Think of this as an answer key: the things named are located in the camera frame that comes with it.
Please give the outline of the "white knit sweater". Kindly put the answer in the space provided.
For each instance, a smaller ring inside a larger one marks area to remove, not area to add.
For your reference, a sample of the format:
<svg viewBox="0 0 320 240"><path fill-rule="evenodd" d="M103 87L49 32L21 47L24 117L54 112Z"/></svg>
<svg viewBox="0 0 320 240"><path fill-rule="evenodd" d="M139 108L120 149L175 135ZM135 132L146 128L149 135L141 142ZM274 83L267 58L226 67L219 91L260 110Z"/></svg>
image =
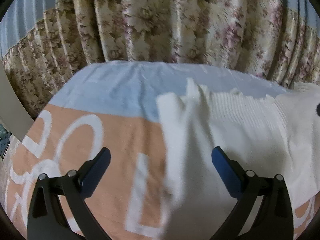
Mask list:
<svg viewBox="0 0 320 240"><path fill-rule="evenodd" d="M157 98L167 148L163 239L209 239L236 204L211 159L219 146L245 170L281 174L293 209L293 239L312 221L319 194L319 87L256 99L211 92L189 79L185 94Z"/></svg>

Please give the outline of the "floral blue curtain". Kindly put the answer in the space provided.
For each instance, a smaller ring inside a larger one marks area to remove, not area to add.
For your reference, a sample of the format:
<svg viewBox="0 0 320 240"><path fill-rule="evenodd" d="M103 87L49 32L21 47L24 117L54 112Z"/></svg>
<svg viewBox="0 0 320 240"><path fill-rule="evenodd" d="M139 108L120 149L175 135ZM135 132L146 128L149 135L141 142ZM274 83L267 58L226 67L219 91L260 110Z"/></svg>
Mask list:
<svg viewBox="0 0 320 240"><path fill-rule="evenodd" d="M1 20L1 63L32 118L82 67L113 60L319 84L319 16L308 0L14 0Z"/></svg>

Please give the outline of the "grey flat board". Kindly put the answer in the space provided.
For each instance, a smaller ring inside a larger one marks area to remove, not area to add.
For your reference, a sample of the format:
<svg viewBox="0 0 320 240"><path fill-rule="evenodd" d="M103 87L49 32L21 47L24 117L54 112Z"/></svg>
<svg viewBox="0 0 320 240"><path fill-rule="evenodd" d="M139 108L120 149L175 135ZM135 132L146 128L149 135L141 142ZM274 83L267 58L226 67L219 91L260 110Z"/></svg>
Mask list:
<svg viewBox="0 0 320 240"><path fill-rule="evenodd" d="M22 142L34 121L16 96L1 62L0 67L1 123Z"/></svg>

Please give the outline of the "orange blue letter bedsheet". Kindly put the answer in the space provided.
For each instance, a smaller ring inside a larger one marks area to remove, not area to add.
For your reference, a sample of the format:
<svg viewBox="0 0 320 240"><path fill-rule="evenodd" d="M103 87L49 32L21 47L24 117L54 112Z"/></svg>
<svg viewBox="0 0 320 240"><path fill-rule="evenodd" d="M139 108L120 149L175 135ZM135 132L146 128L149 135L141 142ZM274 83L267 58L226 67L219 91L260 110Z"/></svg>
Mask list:
<svg viewBox="0 0 320 240"><path fill-rule="evenodd" d="M50 100L10 161L4 207L27 239L28 213L40 174L60 177L105 147L111 162L85 203L110 239L163 239L167 148L157 98L185 94L192 79L211 92L236 90L261 99L293 90L251 74L201 64L111 61L77 72ZM240 234L251 228L262 196ZM82 235L65 196L59 196L71 229ZM297 238L319 239L319 194L312 221Z"/></svg>

